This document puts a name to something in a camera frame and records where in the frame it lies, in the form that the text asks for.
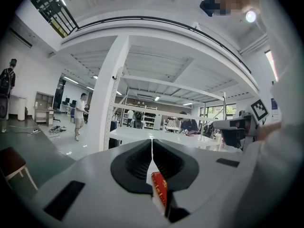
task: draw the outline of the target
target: stool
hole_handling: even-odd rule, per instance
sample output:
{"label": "stool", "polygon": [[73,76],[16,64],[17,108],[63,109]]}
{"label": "stool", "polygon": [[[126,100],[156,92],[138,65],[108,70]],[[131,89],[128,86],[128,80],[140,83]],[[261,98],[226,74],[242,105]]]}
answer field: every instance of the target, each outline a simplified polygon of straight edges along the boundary
{"label": "stool", "polygon": [[3,172],[6,181],[11,179],[18,173],[21,177],[23,177],[21,171],[25,169],[29,180],[33,184],[34,188],[38,190],[31,175],[29,174],[25,160],[12,147],[0,151],[0,168]]}

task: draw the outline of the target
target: shorts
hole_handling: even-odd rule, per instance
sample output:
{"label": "shorts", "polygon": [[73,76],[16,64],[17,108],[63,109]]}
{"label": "shorts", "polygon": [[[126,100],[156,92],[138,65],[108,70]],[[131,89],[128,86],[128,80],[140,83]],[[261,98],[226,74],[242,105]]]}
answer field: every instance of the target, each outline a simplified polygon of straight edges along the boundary
{"label": "shorts", "polygon": [[83,118],[75,118],[75,128],[82,128],[85,121]]}

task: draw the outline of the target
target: man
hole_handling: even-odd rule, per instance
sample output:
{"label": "man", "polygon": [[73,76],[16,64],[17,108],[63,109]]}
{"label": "man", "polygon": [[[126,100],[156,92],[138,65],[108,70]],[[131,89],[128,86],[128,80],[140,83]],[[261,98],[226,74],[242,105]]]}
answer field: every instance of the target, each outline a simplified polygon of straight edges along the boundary
{"label": "man", "polygon": [[75,140],[79,141],[79,130],[83,127],[84,125],[84,114],[87,114],[85,111],[85,101],[86,101],[86,94],[82,93],[80,100],[77,101],[76,103],[76,108],[75,108]]}
{"label": "man", "polygon": [[133,119],[133,114],[134,114],[134,112],[132,110],[128,111],[127,127],[129,126],[129,124],[131,123],[131,121]]}
{"label": "man", "polygon": [[15,80],[16,80],[16,75],[14,73],[14,68],[17,64],[16,59],[12,59],[9,63],[9,68],[6,68],[2,71],[0,75],[0,81],[1,81],[1,97],[7,97],[7,113],[6,116],[3,118],[0,118],[0,122],[2,125],[2,132],[6,132],[6,122],[9,118],[9,98],[10,98],[10,92],[11,90],[15,87]]}
{"label": "man", "polygon": [[197,134],[199,132],[198,130],[198,124],[194,119],[188,119],[188,118],[182,118],[183,122],[181,124],[179,133],[181,133],[183,130],[188,130],[188,134]]}

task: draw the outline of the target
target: backpack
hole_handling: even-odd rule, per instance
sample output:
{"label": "backpack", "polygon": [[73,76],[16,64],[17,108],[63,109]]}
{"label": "backpack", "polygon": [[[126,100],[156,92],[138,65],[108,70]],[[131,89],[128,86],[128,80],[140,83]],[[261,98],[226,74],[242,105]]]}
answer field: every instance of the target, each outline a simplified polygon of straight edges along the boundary
{"label": "backpack", "polygon": [[10,84],[11,80],[14,75],[14,71],[9,71],[8,68],[6,68],[0,78],[0,94],[8,96],[10,94]]}

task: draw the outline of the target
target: railing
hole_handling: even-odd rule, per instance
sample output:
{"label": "railing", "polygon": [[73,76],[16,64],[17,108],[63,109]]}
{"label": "railing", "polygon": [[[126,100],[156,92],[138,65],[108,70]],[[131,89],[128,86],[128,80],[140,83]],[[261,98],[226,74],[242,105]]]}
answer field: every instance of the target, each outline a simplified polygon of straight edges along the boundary
{"label": "railing", "polygon": [[31,2],[62,38],[79,28],[62,0],[31,0]]}
{"label": "railing", "polygon": [[225,49],[227,52],[229,52],[231,55],[233,55],[246,69],[247,71],[251,74],[251,71],[249,70],[249,68],[243,63],[243,61],[237,56],[235,55],[229,48],[227,48],[225,45],[223,45],[222,43],[220,43],[218,40],[214,39],[212,36],[194,28],[191,27],[189,25],[183,24],[183,23],[179,23],[173,20],[169,20],[169,19],[162,19],[162,18],[157,18],[157,17],[150,17],[150,16],[122,16],[122,17],[114,17],[114,18],[109,18],[109,19],[103,19],[103,20],[99,20],[99,21],[95,21],[92,23],[89,23],[87,25],[83,25],[80,26],[77,31],[80,31],[82,29],[94,26],[94,25],[98,25],[98,24],[104,24],[104,23],[108,23],[108,22],[113,22],[113,21],[121,21],[121,20],[148,20],[148,21],[155,21],[155,22],[161,22],[161,23],[166,23],[166,24],[171,24],[171,25],[175,25],[178,27],[182,27],[188,30],[191,30],[197,34],[200,34],[208,39],[210,39],[211,41],[217,43],[220,47],[222,47],[223,49]]}

